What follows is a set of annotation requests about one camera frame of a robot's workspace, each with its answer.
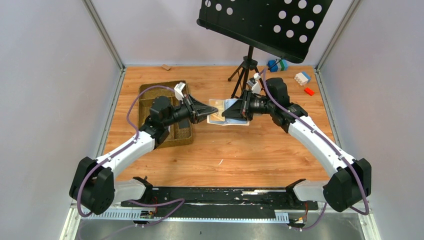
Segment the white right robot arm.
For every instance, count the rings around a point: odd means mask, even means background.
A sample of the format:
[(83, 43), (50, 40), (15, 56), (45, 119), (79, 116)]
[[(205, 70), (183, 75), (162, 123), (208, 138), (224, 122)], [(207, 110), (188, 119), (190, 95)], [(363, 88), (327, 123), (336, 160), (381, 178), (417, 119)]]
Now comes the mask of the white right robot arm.
[(267, 79), (264, 90), (265, 95), (243, 90), (221, 115), (248, 122), (254, 115), (270, 115), (274, 124), (309, 150), (329, 176), (328, 181), (300, 180), (294, 183), (285, 195), (286, 204), (298, 209), (306, 201), (322, 202), (343, 212), (354, 210), (354, 205), (362, 201), (365, 208), (362, 214), (369, 214), (367, 197), (371, 194), (371, 164), (365, 158), (356, 159), (327, 137), (300, 105), (290, 101), (282, 78)]

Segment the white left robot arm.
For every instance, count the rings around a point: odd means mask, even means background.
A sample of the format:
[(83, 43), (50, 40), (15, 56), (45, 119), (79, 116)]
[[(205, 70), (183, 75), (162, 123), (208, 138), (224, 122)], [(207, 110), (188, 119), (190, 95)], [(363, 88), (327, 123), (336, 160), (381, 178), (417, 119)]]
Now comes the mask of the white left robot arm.
[(86, 156), (80, 160), (69, 190), (69, 196), (76, 200), (78, 213), (82, 217), (100, 215), (112, 204), (128, 200), (135, 200), (142, 207), (149, 206), (153, 193), (147, 189), (145, 180), (117, 181), (117, 176), (139, 157), (157, 149), (168, 137), (173, 124), (185, 120), (198, 124), (218, 111), (190, 94), (177, 106), (166, 96), (156, 97), (144, 124), (129, 140), (95, 159)]

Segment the beige leather card holder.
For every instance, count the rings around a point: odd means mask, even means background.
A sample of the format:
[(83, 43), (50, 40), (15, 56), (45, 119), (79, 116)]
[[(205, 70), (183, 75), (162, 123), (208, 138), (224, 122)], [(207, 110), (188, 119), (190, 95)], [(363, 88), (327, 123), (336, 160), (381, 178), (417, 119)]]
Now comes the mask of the beige leather card holder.
[(219, 126), (249, 126), (250, 122), (240, 115), (240, 110), (231, 107), (239, 102), (236, 98), (210, 99), (209, 105), (218, 109), (218, 112), (207, 116), (207, 123)]

